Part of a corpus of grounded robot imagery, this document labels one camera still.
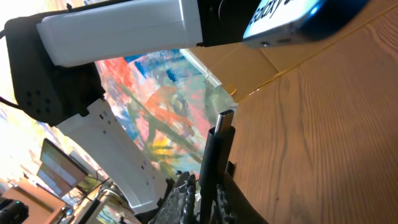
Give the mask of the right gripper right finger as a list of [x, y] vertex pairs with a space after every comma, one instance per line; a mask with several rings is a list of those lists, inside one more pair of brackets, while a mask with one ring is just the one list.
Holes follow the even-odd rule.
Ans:
[[249, 203], [233, 179], [235, 165], [228, 161], [223, 181], [216, 184], [213, 223], [268, 224]]

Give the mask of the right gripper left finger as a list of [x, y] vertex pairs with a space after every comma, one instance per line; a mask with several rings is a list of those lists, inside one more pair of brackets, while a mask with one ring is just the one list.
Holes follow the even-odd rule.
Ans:
[[161, 206], [155, 217], [149, 224], [194, 224], [196, 216], [195, 192], [196, 177], [188, 171], [176, 171], [178, 179]]

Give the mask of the blue Galaxy smartphone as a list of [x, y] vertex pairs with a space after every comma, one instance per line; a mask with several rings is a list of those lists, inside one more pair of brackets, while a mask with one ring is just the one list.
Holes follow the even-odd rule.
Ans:
[[368, 0], [262, 0], [243, 34], [249, 47], [318, 42], [352, 21]]

